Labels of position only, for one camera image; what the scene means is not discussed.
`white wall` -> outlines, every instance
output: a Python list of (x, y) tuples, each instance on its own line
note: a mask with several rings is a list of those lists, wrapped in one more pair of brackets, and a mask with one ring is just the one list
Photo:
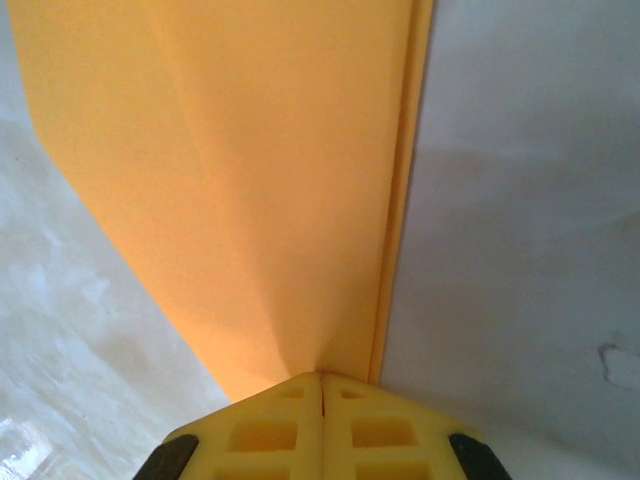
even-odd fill
[(637, 478), (640, 2), (438, 5), (383, 384)]

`white surface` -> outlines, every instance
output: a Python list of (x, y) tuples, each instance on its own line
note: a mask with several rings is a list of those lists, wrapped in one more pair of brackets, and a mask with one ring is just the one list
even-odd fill
[(638, 478), (640, 2), (438, 5), (383, 385)]
[(0, 480), (131, 478), (227, 400), (38, 146), (0, 8)]

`orange sheet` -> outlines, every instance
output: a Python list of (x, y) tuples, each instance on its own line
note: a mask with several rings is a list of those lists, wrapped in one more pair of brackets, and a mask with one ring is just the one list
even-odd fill
[(9, 1), (41, 142), (233, 400), (377, 380), (430, 9)]

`square hole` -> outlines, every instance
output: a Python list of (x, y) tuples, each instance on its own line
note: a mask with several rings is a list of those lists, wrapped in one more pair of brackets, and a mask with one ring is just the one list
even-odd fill
[(365, 398), (364, 395), (358, 393), (354, 390), (344, 389), (340, 392), (342, 398), (346, 398), (347, 400), (354, 400), (356, 398)]
[(304, 390), (302, 387), (291, 387), (282, 393), (282, 398), (302, 398), (304, 397)]
[(274, 419), (241, 420), (231, 434), (230, 452), (269, 452), (296, 448), (298, 425)]
[(356, 466), (356, 480), (432, 480), (426, 463), (367, 464)]
[(287, 467), (281, 468), (221, 468), (216, 480), (289, 480)]
[(399, 417), (355, 418), (351, 422), (351, 440), (356, 448), (418, 445), (413, 425)]

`black rubber pad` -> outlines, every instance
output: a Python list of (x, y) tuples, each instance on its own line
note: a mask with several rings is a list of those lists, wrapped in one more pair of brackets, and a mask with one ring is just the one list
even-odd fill
[(156, 448), (133, 480), (178, 480), (198, 446), (198, 437), (182, 435)]
[(511, 480), (488, 445), (462, 433), (451, 435), (449, 443), (468, 480)]

